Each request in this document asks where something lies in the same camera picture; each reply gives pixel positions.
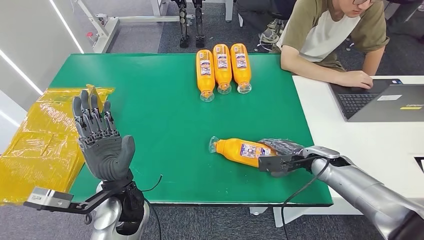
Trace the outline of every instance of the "led light strip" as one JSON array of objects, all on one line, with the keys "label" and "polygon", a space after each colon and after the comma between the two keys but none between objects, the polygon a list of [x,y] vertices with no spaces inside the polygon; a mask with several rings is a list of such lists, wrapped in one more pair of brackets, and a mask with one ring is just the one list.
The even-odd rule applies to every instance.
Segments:
[{"label": "led light strip", "polygon": [[69,28],[67,22],[64,19],[64,16],[62,16],[61,12],[59,11],[58,7],[56,6],[55,2],[53,0],[49,0],[51,5],[53,6],[54,10],[56,11],[57,15],[59,16],[60,20],[62,21],[63,25],[65,26],[66,30],[68,31],[70,37],[75,42],[76,46],[78,47],[79,51],[83,54],[83,48],[81,47],[80,43],[75,38],[74,34],[72,33],[71,29]]},{"label": "led light strip", "polygon": [[38,94],[43,95],[41,91],[25,73],[0,49],[0,56],[33,88]]},{"label": "led light strip", "polygon": [[13,125],[15,125],[16,127],[19,128],[20,124],[18,124],[15,120],[13,120],[12,118],[10,118],[8,115],[6,115],[6,113],[2,112],[1,110],[0,110],[0,116],[2,116],[7,121],[9,121],[11,124],[13,124]]}]

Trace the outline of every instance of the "bottle label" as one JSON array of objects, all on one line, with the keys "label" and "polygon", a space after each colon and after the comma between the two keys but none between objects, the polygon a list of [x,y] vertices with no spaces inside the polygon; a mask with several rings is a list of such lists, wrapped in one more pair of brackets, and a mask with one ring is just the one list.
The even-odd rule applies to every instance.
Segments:
[{"label": "bottle label", "polygon": [[271,155],[271,149],[266,147],[256,147],[255,145],[243,143],[241,145],[240,156],[257,159],[261,156]]},{"label": "bottle label", "polygon": [[211,75],[211,61],[201,60],[200,61],[200,75]]},{"label": "bottle label", "polygon": [[246,55],[244,53],[237,53],[235,55],[235,66],[238,69],[245,69],[248,67],[248,64],[246,63]]},{"label": "bottle label", "polygon": [[217,54],[217,64],[219,69],[226,69],[228,68],[228,62],[227,62],[227,55],[226,54]]}]

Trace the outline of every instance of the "plastic bottle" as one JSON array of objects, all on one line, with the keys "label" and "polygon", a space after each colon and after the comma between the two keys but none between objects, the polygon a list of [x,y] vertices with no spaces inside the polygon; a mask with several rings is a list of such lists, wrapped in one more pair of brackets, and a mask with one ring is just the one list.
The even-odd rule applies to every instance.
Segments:
[{"label": "plastic bottle", "polygon": [[216,136],[209,141],[209,152],[222,154],[228,160],[256,168],[259,166],[259,157],[277,155],[275,150],[261,143],[238,138],[220,140]]},{"label": "plastic bottle", "polygon": [[200,50],[196,54],[197,87],[203,102],[214,100],[215,75],[212,52]]},{"label": "plastic bottle", "polygon": [[248,51],[242,43],[236,43],[231,47],[231,65],[234,80],[238,84],[237,91],[247,94],[252,90],[250,84],[252,71]]},{"label": "plastic bottle", "polygon": [[218,84],[218,93],[228,94],[231,92],[231,71],[230,50],[225,44],[217,44],[213,48],[213,62],[215,63],[215,80]]}]

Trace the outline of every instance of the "yellow plastic sheet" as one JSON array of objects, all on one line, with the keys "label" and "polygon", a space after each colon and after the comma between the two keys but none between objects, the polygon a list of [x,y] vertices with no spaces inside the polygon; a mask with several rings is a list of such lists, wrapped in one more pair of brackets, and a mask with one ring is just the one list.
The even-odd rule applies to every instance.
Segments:
[{"label": "yellow plastic sheet", "polygon": [[[114,91],[87,87],[102,102]],[[0,206],[22,204],[35,186],[69,191],[84,164],[72,114],[72,98],[81,90],[49,88],[31,106],[0,156]]]}]

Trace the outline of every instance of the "green tabletop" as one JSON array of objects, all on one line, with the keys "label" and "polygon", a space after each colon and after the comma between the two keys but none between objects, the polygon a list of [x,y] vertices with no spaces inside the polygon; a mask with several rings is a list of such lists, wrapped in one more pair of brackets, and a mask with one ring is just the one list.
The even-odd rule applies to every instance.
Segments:
[{"label": "green tabletop", "polygon": [[[154,203],[277,204],[311,180],[299,169],[273,178],[255,167],[208,152],[212,136],[258,141],[290,139],[313,145],[290,73],[281,70],[279,55],[249,56],[252,91],[232,92],[205,103],[199,99],[195,54],[73,54],[50,88],[115,87],[109,96],[116,126],[133,135],[131,163],[139,189],[161,183],[145,196]],[[84,166],[70,193],[83,201],[99,180]],[[326,184],[315,181],[292,203],[331,205]]]}]

